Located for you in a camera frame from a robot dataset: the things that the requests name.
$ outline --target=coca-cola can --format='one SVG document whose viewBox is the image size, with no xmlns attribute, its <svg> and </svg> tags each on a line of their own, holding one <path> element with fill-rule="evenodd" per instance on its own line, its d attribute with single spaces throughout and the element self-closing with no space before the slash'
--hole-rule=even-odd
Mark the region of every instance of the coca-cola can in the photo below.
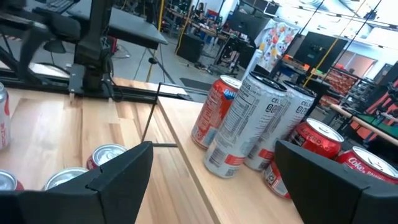
<svg viewBox="0 0 398 224">
<path fill-rule="evenodd" d="M 11 140 L 11 119 L 9 110 L 9 95 L 0 83 L 0 150 L 8 146 Z"/>
<path fill-rule="evenodd" d="M 212 84 L 191 132 L 197 145 L 204 149 L 209 147 L 241 85 L 241 81 L 226 75 Z"/>
<path fill-rule="evenodd" d="M 289 141 L 321 156 L 334 159 L 341 150 L 344 138 L 333 128 L 308 118 L 292 131 Z"/>
<path fill-rule="evenodd" d="M 0 190 L 24 190 L 24 186 L 10 172 L 0 170 Z"/>
<path fill-rule="evenodd" d="M 57 172 L 51 178 L 49 178 L 47 183 L 45 183 L 43 190 L 48 190 L 65 182 L 68 182 L 69 180 L 72 180 L 73 178 L 78 177 L 79 175 L 82 175 L 87 171 L 88 169 L 82 167 L 72 167 L 61 170 L 60 172 Z"/>
<path fill-rule="evenodd" d="M 276 195 L 290 199 L 290 195 L 287 192 L 275 160 L 273 160 L 264 170 L 264 181 Z"/>
<path fill-rule="evenodd" d="M 119 144 L 105 144 L 95 149 L 88 158 L 86 167 L 89 170 L 95 169 L 124 152 L 126 152 L 126 148 Z"/>
<path fill-rule="evenodd" d="M 398 170 L 371 152 L 354 146 L 341 153 L 336 162 L 380 180 L 398 184 Z"/>
</svg>

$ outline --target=wooden table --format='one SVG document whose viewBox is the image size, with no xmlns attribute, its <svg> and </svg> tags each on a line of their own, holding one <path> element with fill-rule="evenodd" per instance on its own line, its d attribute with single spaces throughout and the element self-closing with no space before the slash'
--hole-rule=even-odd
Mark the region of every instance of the wooden table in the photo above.
<svg viewBox="0 0 398 224">
<path fill-rule="evenodd" d="M 35 72 L 65 76 L 32 64 Z M 116 79 L 120 85 L 155 90 L 156 84 Z M 54 93 L 7 89 L 10 95 L 11 145 L 0 151 L 0 169 L 12 172 L 26 189 L 40 190 L 54 173 L 85 166 L 96 147 L 118 143 L 128 149 L 141 142 L 150 105 L 109 103 Z M 184 93 L 165 86 L 162 91 Z M 158 107 L 147 140 L 175 142 Z M 149 184 L 136 223 L 213 223 L 177 148 L 155 148 Z"/>
<path fill-rule="evenodd" d="M 377 129 L 374 126 L 370 125 L 369 123 L 367 123 L 367 122 L 365 122 L 365 121 L 353 116 L 350 112 L 344 110 L 340 105 L 331 104 L 330 108 L 335 110 L 336 112 L 338 112 L 339 114 L 343 115 L 346 118 L 351 118 L 352 117 L 351 120 L 357 122 L 362 127 L 369 129 L 370 131 L 374 132 L 375 134 L 377 134 L 378 136 L 382 137 L 386 141 L 389 141 L 389 142 L 393 143 L 394 145 L 398 146 L 398 139 L 396 139 L 394 137 L 391 137 L 390 135 L 384 133 L 380 129 Z"/>
<path fill-rule="evenodd" d="M 216 223 L 302 223 L 294 204 L 272 193 L 261 173 L 242 166 L 236 177 L 221 179 L 207 171 L 205 151 L 190 137 L 201 103 L 160 97 L 159 106 Z"/>
</svg>

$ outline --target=floor mat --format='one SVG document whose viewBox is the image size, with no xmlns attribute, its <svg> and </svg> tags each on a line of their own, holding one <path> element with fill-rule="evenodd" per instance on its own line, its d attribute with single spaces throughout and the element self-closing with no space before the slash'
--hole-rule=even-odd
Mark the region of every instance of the floor mat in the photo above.
<svg viewBox="0 0 398 224">
<path fill-rule="evenodd" d="M 196 80 L 191 80 L 189 78 L 180 78 L 180 80 L 186 87 L 197 88 L 205 91 L 208 91 L 211 88 L 211 84 L 209 83 L 199 82 Z"/>
</svg>

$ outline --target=can lid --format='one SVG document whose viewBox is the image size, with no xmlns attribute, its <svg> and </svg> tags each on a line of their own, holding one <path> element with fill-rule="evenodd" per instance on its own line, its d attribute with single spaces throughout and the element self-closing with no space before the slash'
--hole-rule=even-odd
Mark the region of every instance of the can lid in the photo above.
<svg viewBox="0 0 398 224">
<path fill-rule="evenodd" d="M 237 80 L 237 79 L 235 79 L 235 78 L 232 78 L 232 77 L 229 77 L 229 76 L 227 76 L 227 75 L 222 75 L 222 76 L 220 76 L 220 78 L 221 78 L 221 80 L 223 81 L 223 82 L 225 82 L 228 86 L 230 86 L 230 87 L 232 87 L 232 88 L 235 88 L 235 89 L 239 89 L 240 87 L 241 87 L 241 85 L 242 85 L 242 82 L 241 81 L 239 81 L 239 80 Z"/>
<path fill-rule="evenodd" d="M 93 161 L 100 166 L 124 152 L 126 148 L 119 144 L 105 144 L 94 151 Z"/>
<path fill-rule="evenodd" d="M 73 168 L 67 168 L 64 170 L 61 170 L 60 172 L 57 172 L 54 174 L 49 181 L 44 186 L 44 190 L 51 189 L 53 187 L 56 187 L 60 184 L 63 184 L 65 182 L 68 182 L 69 180 L 72 180 L 73 178 L 84 174 L 87 172 L 88 169 L 82 168 L 82 167 L 73 167 Z"/>
<path fill-rule="evenodd" d="M 299 93 L 302 93 L 304 95 L 310 96 L 312 98 L 315 98 L 315 94 L 313 94 L 310 90 L 303 88 L 301 86 L 296 85 L 295 83 L 292 83 L 290 81 L 283 81 L 283 83 L 289 87 L 291 87 L 292 89 L 296 90 Z"/>
<path fill-rule="evenodd" d="M 0 190 L 15 190 L 17 179 L 5 170 L 0 170 Z"/>
<path fill-rule="evenodd" d="M 327 137 L 328 139 L 331 139 L 336 142 L 343 142 L 344 138 L 333 128 L 323 124 L 320 121 L 317 121 L 312 118 L 307 119 L 307 123 L 313 128 L 316 132 L 319 134 Z"/>
<path fill-rule="evenodd" d="M 380 157 L 377 157 L 373 153 L 358 146 L 354 146 L 353 151 L 367 165 L 385 173 L 389 177 L 398 179 L 398 170 L 396 170 L 392 165 L 390 165 L 388 162 L 384 161 Z"/>
<path fill-rule="evenodd" d="M 272 79 L 270 79 L 268 77 L 262 76 L 261 73 L 259 73 L 259 72 L 251 71 L 250 75 L 253 78 L 255 78 L 256 80 L 258 80 L 259 82 L 261 82 L 261 83 L 263 83 L 263 84 L 265 84 L 265 85 L 267 85 L 267 86 L 269 86 L 271 88 L 274 88 L 274 89 L 276 89 L 278 91 L 283 91 L 283 92 L 287 91 L 286 87 L 284 87 L 282 84 L 280 84 L 278 82 L 275 82 L 274 80 L 272 80 Z"/>
</svg>

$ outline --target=soda can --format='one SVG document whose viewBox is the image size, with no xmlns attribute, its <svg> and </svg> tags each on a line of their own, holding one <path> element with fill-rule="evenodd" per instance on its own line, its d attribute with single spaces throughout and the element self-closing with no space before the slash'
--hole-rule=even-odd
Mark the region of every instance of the soda can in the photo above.
<svg viewBox="0 0 398 224">
<path fill-rule="evenodd" d="M 251 72 L 236 94 L 220 129 L 206 152 L 207 169 L 222 178 L 235 175 L 275 112 L 286 87 Z"/>
<path fill-rule="evenodd" d="M 0 150 L 8 146 L 11 140 L 11 119 L 9 110 L 9 95 L 2 83 L 0 83 Z"/>
<path fill-rule="evenodd" d="M 336 162 L 377 179 L 398 184 L 398 170 L 388 162 L 360 147 L 354 146 L 352 149 L 341 153 L 336 158 Z"/>
<path fill-rule="evenodd" d="M 24 186 L 14 175 L 5 170 L 0 170 L 0 190 L 24 190 Z"/>
<path fill-rule="evenodd" d="M 275 115 L 250 151 L 244 163 L 254 169 L 263 170 L 274 157 L 275 143 L 285 139 L 298 125 L 311 107 L 315 95 L 296 84 L 283 81 L 287 88 L 282 109 Z"/>
<path fill-rule="evenodd" d="M 88 158 L 86 168 L 89 170 L 95 169 L 124 152 L 126 152 L 126 148 L 119 144 L 105 144 L 100 146 Z"/>
<path fill-rule="evenodd" d="M 292 131 L 289 141 L 321 156 L 334 159 L 341 150 L 344 138 L 333 128 L 308 118 Z"/>
<path fill-rule="evenodd" d="M 241 81 L 226 75 L 213 83 L 191 132 L 197 145 L 209 147 L 241 85 Z"/>
<path fill-rule="evenodd" d="M 286 189 L 284 181 L 282 180 L 279 169 L 276 166 L 275 160 L 272 160 L 264 170 L 264 181 L 276 195 L 285 199 L 290 199 L 290 195 Z"/>
<path fill-rule="evenodd" d="M 82 167 L 73 167 L 61 170 L 49 178 L 47 183 L 44 185 L 43 190 L 49 190 L 60 184 L 68 182 L 69 180 L 72 180 L 73 178 L 78 177 L 87 171 L 88 169 Z"/>
</svg>

